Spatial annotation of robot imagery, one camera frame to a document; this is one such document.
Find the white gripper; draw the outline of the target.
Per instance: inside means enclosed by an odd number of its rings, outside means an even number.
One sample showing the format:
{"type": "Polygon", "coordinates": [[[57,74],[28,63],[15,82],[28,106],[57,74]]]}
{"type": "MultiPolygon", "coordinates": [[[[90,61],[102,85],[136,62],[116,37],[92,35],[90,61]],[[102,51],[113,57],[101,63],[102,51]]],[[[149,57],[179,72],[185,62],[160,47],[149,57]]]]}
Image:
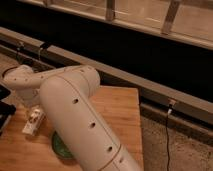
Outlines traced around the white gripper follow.
{"type": "Polygon", "coordinates": [[[27,108],[32,108],[40,104],[39,91],[37,89],[17,90],[16,93],[27,108]]]}

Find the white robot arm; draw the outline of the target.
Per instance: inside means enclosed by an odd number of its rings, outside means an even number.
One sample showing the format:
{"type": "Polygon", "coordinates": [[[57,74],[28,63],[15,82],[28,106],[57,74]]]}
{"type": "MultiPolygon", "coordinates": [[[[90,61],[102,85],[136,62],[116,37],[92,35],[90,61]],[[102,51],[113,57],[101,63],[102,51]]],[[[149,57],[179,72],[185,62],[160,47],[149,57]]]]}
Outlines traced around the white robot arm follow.
{"type": "Polygon", "coordinates": [[[34,72],[21,65],[5,74],[6,87],[31,100],[33,90],[44,113],[83,171],[142,171],[89,98],[100,86],[88,65],[34,72]]]}

